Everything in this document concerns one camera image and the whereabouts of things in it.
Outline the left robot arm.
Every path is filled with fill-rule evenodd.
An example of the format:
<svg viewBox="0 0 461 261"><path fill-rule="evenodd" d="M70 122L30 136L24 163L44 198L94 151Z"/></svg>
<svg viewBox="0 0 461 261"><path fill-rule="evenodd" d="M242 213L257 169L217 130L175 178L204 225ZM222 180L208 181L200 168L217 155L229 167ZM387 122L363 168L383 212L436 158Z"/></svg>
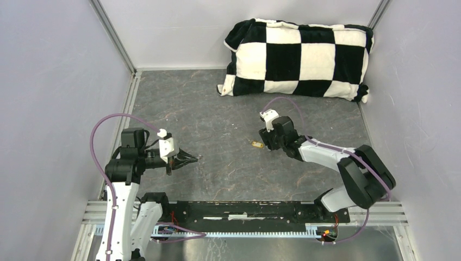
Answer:
<svg viewBox="0 0 461 261"><path fill-rule="evenodd" d="M177 146L171 133L161 129L157 135L159 148L153 148L143 128L121 133L121 145L104 169L109 181L107 212L96 260L145 260L154 228L170 217L171 207L164 192L145 193L135 207L142 175L148 169L164 169L170 175L198 161Z"/></svg>

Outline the yellow key tag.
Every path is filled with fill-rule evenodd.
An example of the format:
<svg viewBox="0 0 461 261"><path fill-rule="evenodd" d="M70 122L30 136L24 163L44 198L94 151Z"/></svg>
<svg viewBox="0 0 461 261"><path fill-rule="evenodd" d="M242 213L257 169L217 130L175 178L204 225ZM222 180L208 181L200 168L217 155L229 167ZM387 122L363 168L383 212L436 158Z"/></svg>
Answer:
<svg viewBox="0 0 461 261"><path fill-rule="evenodd" d="M257 147L257 148L263 148L264 147L264 144L262 144L261 142L257 142L257 141L251 142L251 145L253 147Z"/></svg>

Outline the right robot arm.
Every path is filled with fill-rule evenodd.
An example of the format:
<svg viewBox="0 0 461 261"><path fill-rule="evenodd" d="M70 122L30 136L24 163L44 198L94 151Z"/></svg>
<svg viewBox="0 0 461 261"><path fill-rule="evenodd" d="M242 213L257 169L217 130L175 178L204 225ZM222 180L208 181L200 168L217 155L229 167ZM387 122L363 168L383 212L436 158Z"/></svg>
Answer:
<svg viewBox="0 0 461 261"><path fill-rule="evenodd" d="M344 208L369 209L377 201L389 198L396 186L393 175L368 145L340 147L300 135L292 119L275 110L260 113L260 119L265 127L259 134L269 150L281 149L289 158L319 164L340 174L343 185L315 200L314 215L321 222L329 221Z"/></svg>

